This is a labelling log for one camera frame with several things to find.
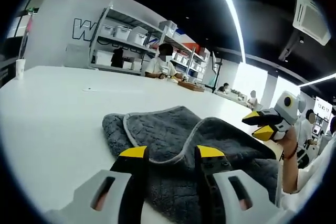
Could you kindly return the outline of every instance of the wooden tray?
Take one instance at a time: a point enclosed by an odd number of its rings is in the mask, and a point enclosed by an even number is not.
[[[186,89],[190,89],[192,91],[204,92],[204,88],[200,88],[200,87],[198,87],[195,84],[190,83],[190,82],[179,81],[178,85],[182,86]]]

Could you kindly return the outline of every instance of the bracelet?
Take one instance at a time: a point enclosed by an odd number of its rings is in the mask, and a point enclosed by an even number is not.
[[[283,160],[290,160],[295,155],[296,151],[298,150],[298,147],[299,147],[299,144],[298,144],[298,142],[296,142],[296,146],[295,146],[295,149],[292,152],[292,154],[290,154],[289,157],[283,156],[282,159]]]

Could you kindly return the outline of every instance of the air conditioner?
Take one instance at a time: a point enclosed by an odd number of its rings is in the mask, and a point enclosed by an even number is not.
[[[325,46],[331,38],[327,22],[313,0],[297,0],[293,27]]]

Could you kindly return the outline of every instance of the gray towel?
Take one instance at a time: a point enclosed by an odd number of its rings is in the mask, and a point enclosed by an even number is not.
[[[244,170],[275,201],[278,162],[273,151],[218,118],[201,120],[179,106],[151,113],[109,114],[102,126],[114,156],[127,148],[148,146],[151,165],[147,200],[170,220],[201,221],[194,176],[196,145],[224,152],[234,169]]]

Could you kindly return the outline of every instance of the black ceiling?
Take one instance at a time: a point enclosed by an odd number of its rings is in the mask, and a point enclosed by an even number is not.
[[[135,1],[177,23],[179,28],[201,46],[240,51],[236,29],[224,0]],[[324,8],[330,29],[333,31],[332,18],[333,14],[336,14],[334,1],[315,1]],[[336,72],[334,39],[323,47],[309,36],[304,36],[304,44],[295,47],[287,63],[278,60],[293,32],[292,19],[296,0],[233,0],[233,2],[242,28],[246,53],[275,62],[307,80]],[[291,76],[288,78],[296,84],[302,83]],[[316,87],[323,92],[322,97],[329,101],[336,96],[336,80],[328,81],[328,85],[319,84]]]

